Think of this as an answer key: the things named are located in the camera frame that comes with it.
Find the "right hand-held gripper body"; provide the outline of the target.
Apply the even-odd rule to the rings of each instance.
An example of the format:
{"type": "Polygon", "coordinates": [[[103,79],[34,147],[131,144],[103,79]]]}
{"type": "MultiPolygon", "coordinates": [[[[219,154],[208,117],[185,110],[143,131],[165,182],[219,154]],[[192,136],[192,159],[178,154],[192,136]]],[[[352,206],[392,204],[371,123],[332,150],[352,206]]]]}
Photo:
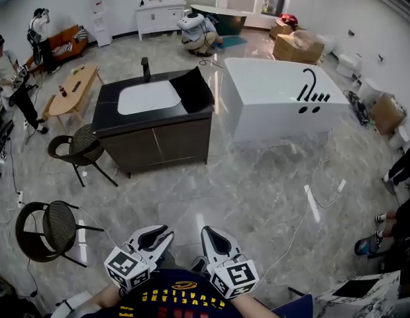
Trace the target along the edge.
{"type": "Polygon", "coordinates": [[[260,281],[254,261],[246,260],[241,254],[224,262],[209,264],[207,271],[211,285],[225,299],[253,291],[260,281]]]}

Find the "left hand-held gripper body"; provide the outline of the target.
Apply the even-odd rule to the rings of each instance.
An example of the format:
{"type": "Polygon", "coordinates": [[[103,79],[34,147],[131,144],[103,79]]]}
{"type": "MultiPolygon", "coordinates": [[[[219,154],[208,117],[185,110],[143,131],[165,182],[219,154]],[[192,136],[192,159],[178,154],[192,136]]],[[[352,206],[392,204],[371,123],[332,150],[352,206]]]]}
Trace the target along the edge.
{"type": "Polygon", "coordinates": [[[130,292],[151,278],[157,267],[159,248],[145,248],[129,241],[115,247],[105,260],[105,269],[112,281],[124,292],[130,292]]]}

